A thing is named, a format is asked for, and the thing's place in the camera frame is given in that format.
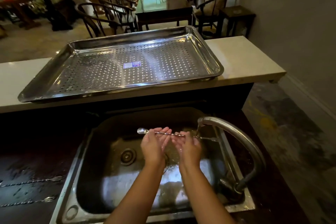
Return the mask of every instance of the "countertop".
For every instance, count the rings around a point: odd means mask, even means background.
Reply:
[[[288,188],[275,163],[254,132],[242,111],[217,113],[248,134],[262,151],[266,170],[250,181],[248,188],[256,205],[255,210],[233,213],[240,224],[309,224],[296,198]],[[82,140],[94,124],[94,115],[69,112],[60,120],[49,109],[1,114],[3,127],[11,131],[11,138],[0,147],[0,178],[2,185],[66,176],[73,157]],[[12,128],[13,122],[20,129]],[[246,175],[253,161],[244,147],[226,134],[238,165]],[[0,205],[21,201],[40,200],[59,195],[64,180],[0,188]],[[0,208],[0,219],[6,224],[48,224],[57,200]],[[169,223],[196,223],[195,219],[182,219]]]
[[[0,64],[0,113],[44,107],[74,105],[97,101],[206,89],[251,82],[277,82],[285,70],[243,36],[206,40],[224,67],[224,73],[206,82],[179,82],[152,88],[117,92],[106,96],[58,101],[47,104],[21,103],[18,95],[50,58]]]

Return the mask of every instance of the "label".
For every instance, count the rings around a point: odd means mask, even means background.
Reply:
[[[139,67],[141,66],[141,61],[124,63],[124,68]]]

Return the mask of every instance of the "perforated metal tray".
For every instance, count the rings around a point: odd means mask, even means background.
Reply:
[[[75,41],[52,58],[19,94],[45,102],[209,79],[223,66],[192,26]]]

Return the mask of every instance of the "faucet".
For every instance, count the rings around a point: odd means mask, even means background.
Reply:
[[[216,117],[201,117],[197,120],[197,122],[198,127],[203,127],[205,125],[212,125],[229,132],[236,139],[238,139],[238,141],[240,141],[244,145],[244,147],[249,151],[254,162],[254,167],[253,170],[248,175],[246,175],[236,184],[231,184],[231,182],[229,182],[226,178],[220,179],[221,185],[229,189],[231,192],[241,195],[247,183],[258,173],[260,173],[263,169],[265,169],[266,163],[263,154],[259,150],[258,146],[256,146],[256,144],[252,141],[252,139],[248,135],[246,135],[243,131],[241,131],[235,125],[227,122],[226,120],[222,120]]]

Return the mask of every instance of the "stainless steel sink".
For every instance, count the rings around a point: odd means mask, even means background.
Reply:
[[[102,122],[78,149],[50,223],[103,222],[144,166],[142,136],[137,134],[137,128],[196,130],[202,116],[205,114],[197,109],[180,107],[122,114]],[[254,209],[247,188],[239,201],[232,202],[220,183],[222,177],[232,183],[242,179],[224,132],[206,126],[200,134],[223,139],[201,141],[201,170],[221,202],[229,212]],[[193,216],[179,172],[179,155],[171,142],[165,158],[166,168],[147,222]]]

